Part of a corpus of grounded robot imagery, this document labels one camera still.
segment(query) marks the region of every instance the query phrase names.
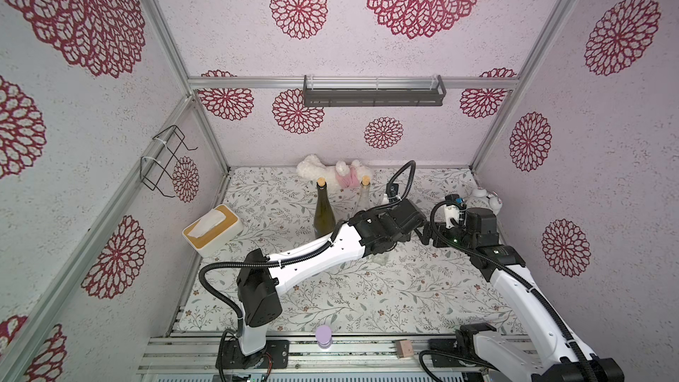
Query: clear glass bottle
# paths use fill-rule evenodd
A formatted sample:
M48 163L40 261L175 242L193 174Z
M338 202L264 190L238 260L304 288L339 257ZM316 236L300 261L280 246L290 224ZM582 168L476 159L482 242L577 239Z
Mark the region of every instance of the clear glass bottle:
M316 239L323 237L335 230L335 213L328 200L328 186L324 178L319 178L316 182L318 201L316 201L316 213L314 213L314 233Z
M359 200L356 202L354 210L351 212L350 218L355 216L359 211L365 211L372 208L370 204L370 176L364 175L359 187Z

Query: green glass bottle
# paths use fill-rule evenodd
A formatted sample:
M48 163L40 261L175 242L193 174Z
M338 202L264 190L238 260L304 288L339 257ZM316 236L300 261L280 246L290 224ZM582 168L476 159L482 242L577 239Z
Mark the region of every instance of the green glass bottle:
M314 232L316 239L323 237L335 230L335 214L328 200L328 186L324 178L319 178L316 182L318 201L316 202L316 213L314 214Z

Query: white plush toy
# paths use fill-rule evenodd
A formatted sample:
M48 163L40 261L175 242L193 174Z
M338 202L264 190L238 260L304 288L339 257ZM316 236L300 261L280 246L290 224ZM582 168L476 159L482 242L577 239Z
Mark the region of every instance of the white plush toy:
M373 171L354 159L351 166L344 161L338 161L333 167L326 167L316 155L309 155L304 161L297 164L297 175L307 180L318 180L323 177L328 184L329 192L337 192L340 189L353 189L359 185L364 175L372 179Z

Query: floral tablecloth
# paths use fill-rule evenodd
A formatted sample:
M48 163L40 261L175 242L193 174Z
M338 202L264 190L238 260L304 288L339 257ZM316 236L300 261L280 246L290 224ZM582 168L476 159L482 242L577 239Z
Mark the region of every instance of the floral tablecloth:
M378 204L395 169L376 169L371 194ZM469 170L418 169L409 199L429 215L447 193L467 196L475 186ZM330 196L336 218L354 207L358 190ZM242 260L256 248L264 254L313 240L316 188L295 168L241 167L233 170L225 203L242 218L243 233L202 265ZM221 292L236 296L236 269L208 273ZM310 332L328 324L334 332L446 333L468 322L487 321L501 333L523 333L514 312L469 259L451 249L413 240L393 251L346 262L310 277L280 298L283 314L270 330ZM199 281L184 308L178 329L214 331L234 327L232 310Z

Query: wallpaper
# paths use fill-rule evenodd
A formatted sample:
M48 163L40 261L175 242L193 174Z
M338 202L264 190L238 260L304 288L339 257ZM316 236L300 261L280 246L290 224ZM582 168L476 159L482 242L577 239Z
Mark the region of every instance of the wallpaper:
M163 164L169 160L170 170L190 162L192 177L177 176L175 171L171 172L173 180L164 175L159 187L172 197L141 187L57 317L54 330L29 367L28 380L128 380L137 370L149 337L162 336L168 329L193 257L181 231L207 212L221 179L194 113L179 126L193 150L180 146L179 160L167 151L159 160ZM176 142L169 144L173 148ZM154 171L151 178L157 180L159 175ZM191 198L185 196L187 189ZM13 333L23 319L15 316L6 327Z
M506 241L626 380L679 367L679 0L580 0L479 177Z
M2 354L181 90L138 0L0 0L0 33ZM38 361L60 362L73 334L56 326Z
M312 153L326 165L357 158L372 166L410 159L467 166L505 95L503 89L448 90L441 107L305 108L299 89L198 92L234 166L296 166ZM486 117L466 115L471 109Z
M518 70L555 1L158 0L196 76Z

